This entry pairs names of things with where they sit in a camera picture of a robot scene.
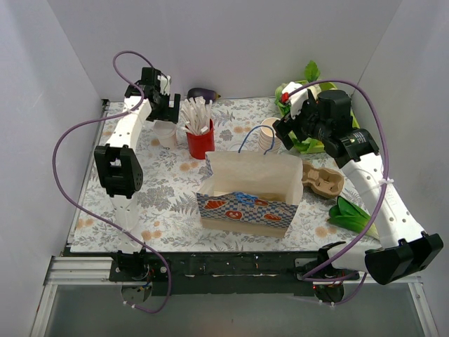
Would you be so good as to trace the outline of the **white paper coffee cup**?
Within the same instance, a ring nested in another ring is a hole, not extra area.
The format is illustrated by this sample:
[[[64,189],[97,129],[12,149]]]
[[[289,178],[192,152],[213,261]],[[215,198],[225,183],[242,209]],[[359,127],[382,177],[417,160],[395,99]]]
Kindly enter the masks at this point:
[[[174,150],[177,147],[177,134],[176,131],[170,134],[158,134],[157,138],[159,140],[160,145],[166,150]]]

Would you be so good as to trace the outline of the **blue checkered paper bag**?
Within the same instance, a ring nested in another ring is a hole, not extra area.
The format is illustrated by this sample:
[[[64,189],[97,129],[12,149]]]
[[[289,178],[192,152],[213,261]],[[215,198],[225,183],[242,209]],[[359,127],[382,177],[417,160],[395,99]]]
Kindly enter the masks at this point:
[[[271,150],[206,152],[196,193],[204,228],[282,238],[302,200],[303,162]]]

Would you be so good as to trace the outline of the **white cup lid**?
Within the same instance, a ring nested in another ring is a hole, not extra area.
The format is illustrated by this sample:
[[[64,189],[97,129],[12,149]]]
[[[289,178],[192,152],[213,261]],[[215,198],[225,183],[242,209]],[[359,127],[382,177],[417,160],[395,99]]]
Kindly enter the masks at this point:
[[[170,121],[156,121],[154,123],[154,132],[160,137],[170,137],[176,133],[177,126]]]

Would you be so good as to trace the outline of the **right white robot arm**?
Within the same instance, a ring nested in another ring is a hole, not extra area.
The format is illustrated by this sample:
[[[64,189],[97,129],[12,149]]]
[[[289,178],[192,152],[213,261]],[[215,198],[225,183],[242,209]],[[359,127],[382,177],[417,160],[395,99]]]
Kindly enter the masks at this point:
[[[351,99],[342,90],[314,95],[295,82],[281,94],[290,111],[274,122],[276,136],[287,149],[298,140],[313,138],[324,145],[338,168],[350,179],[370,212],[380,247],[363,251],[352,242],[320,250],[319,274],[333,279],[343,269],[364,271],[378,284],[388,284],[424,270],[443,248],[438,234],[428,234],[403,203],[389,179],[386,151],[380,151],[371,134],[353,126]]]

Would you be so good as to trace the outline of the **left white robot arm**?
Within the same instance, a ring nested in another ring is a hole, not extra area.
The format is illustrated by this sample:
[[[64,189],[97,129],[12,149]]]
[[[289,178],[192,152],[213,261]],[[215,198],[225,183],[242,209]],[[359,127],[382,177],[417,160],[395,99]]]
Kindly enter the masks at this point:
[[[176,131],[180,95],[170,106],[170,78],[153,67],[142,69],[141,79],[129,86],[125,93],[123,110],[127,115],[119,121],[105,145],[94,150],[95,165],[100,184],[110,198],[114,223],[122,228],[118,252],[114,258],[119,271],[135,281],[149,276],[145,249],[127,236],[142,240],[139,233],[137,192],[143,185],[144,173],[135,154],[140,133],[146,121],[155,123],[156,136],[166,149],[177,145]]]

